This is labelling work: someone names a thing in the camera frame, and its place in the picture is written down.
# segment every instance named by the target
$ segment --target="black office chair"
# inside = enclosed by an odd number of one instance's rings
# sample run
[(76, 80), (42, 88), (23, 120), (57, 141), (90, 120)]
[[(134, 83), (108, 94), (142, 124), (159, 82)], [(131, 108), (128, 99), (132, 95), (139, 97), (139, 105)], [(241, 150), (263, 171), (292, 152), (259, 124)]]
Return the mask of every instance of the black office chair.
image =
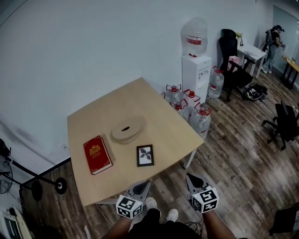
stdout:
[(283, 101), (281, 101), (281, 104), (276, 104), (275, 108), (277, 116), (273, 118), (273, 121), (277, 120), (277, 125), (268, 120), (263, 121), (263, 125), (267, 123), (276, 130), (272, 138), (267, 140), (267, 143), (270, 144), (280, 134), (283, 143), (281, 150), (285, 150), (285, 141), (294, 141), (299, 135), (299, 127), (297, 125), (299, 114), (296, 117), (293, 108), (285, 105)]
[[(252, 81), (252, 76), (247, 73), (245, 70), (247, 69), (248, 65), (250, 63), (255, 64), (256, 62), (245, 56), (244, 59), (247, 60), (246, 64), (244, 65), (244, 68), (242, 66), (238, 65), (237, 63), (233, 61), (229, 61), (230, 56), (237, 56), (238, 55), (238, 41), (236, 39), (236, 34), (233, 30), (230, 29), (222, 29), (223, 37), (219, 39), (220, 48), (222, 51), (223, 56), (223, 63), (220, 67), (221, 70), (224, 70), (224, 86), (228, 88), (228, 95), (227, 95), (227, 101), (230, 101), (230, 95), (232, 93), (232, 90), (236, 90), (239, 94), (242, 96), (244, 95), (238, 87), (244, 87), (248, 85)], [(227, 71), (228, 69), (228, 61), (232, 64), (232, 67), (230, 68), (230, 71)]]

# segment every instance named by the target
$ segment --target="gold emblem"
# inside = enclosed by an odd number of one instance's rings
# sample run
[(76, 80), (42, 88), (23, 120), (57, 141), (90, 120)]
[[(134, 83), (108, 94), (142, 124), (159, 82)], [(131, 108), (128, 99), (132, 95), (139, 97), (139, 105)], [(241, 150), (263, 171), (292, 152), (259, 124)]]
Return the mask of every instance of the gold emblem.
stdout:
[(100, 150), (101, 150), (101, 148), (99, 145), (97, 145), (97, 146), (93, 145), (92, 148), (89, 150), (89, 154), (90, 154), (90, 156), (93, 156)]

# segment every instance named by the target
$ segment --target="black base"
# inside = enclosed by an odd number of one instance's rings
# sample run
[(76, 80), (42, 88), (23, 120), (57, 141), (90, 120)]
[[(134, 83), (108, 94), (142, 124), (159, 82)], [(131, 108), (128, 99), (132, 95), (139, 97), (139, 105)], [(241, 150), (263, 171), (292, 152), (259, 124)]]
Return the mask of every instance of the black base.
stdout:
[(55, 182), (55, 190), (59, 194), (64, 194), (67, 189), (66, 180), (62, 177), (58, 178)]
[(34, 200), (40, 201), (42, 199), (43, 187), (39, 181), (34, 181), (34, 183), (32, 184), (31, 191)]

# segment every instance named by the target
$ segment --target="red book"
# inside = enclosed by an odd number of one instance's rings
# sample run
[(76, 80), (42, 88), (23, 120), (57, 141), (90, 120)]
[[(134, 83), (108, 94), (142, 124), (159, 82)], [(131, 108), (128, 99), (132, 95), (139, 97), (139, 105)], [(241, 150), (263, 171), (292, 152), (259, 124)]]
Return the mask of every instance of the red book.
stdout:
[(104, 141), (100, 136), (89, 140), (83, 146), (92, 174), (98, 174), (112, 166)]

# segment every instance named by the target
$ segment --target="water bottle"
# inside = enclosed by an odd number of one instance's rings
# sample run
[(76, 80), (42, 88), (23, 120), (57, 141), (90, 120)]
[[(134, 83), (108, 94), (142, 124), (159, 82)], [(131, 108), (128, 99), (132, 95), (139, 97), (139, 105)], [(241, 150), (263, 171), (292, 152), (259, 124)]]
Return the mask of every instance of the water bottle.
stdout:
[(215, 74), (210, 82), (209, 95), (211, 98), (215, 99), (221, 95), (221, 90), (224, 84), (224, 76), (222, 73), (224, 71), (217, 69), (217, 66), (214, 66), (213, 69), (215, 71)]
[(178, 101), (176, 103), (170, 102), (170, 105), (188, 122), (189, 120), (189, 110), (187, 108), (188, 103), (185, 99)]
[(183, 55), (199, 57), (207, 48), (207, 21), (201, 17), (192, 18), (182, 29)]
[(189, 116), (191, 116), (191, 114), (196, 111), (194, 107), (200, 103), (200, 97), (196, 96), (194, 91), (186, 90), (184, 91), (184, 99), (187, 101)]
[(170, 103), (170, 102), (180, 102), (183, 99), (183, 93), (182, 93), (182, 85), (178, 86), (166, 86), (166, 91), (164, 93), (164, 98)]
[(211, 124), (212, 109), (207, 104), (200, 105), (200, 103), (195, 106), (195, 109), (196, 111), (192, 113), (190, 118), (190, 125), (202, 139), (205, 139)]

